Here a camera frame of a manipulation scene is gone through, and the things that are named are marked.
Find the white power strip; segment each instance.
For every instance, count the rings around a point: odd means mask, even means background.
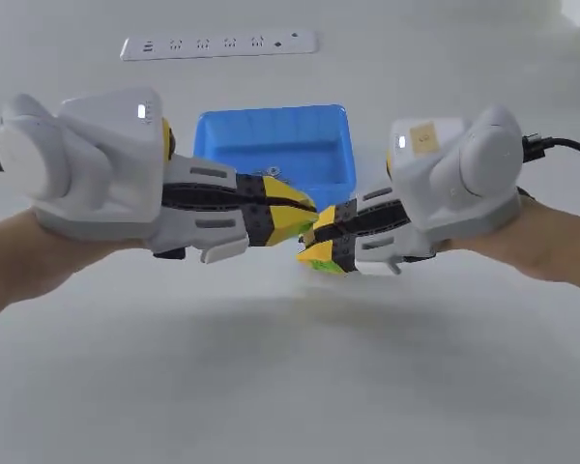
[[[129,37],[120,58],[123,61],[172,60],[314,53],[317,50],[318,40],[313,31],[273,29],[210,36],[156,34]]]

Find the blue plastic bin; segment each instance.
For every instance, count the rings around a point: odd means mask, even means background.
[[[346,201],[357,184],[348,118],[337,104],[204,113],[193,155],[241,174],[275,174],[318,211]]]

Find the sticker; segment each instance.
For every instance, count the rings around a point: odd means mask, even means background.
[[[410,129],[410,140],[413,144],[413,152],[416,157],[437,153],[441,147],[436,136],[434,123],[415,126]]]

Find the green object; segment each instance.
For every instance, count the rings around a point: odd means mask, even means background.
[[[333,261],[329,261],[327,263],[323,263],[322,261],[311,261],[312,269],[316,271],[320,271],[323,273],[331,273],[331,274],[344,274],[343,270],[337,266]]]

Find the human hand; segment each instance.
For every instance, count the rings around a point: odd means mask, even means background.
[[[522,211],[487,235],[442,243],[439,251],[466,249],[509,264],[531,278],[571,281],[571,257],[580,242],[580,217],[521,196]]]

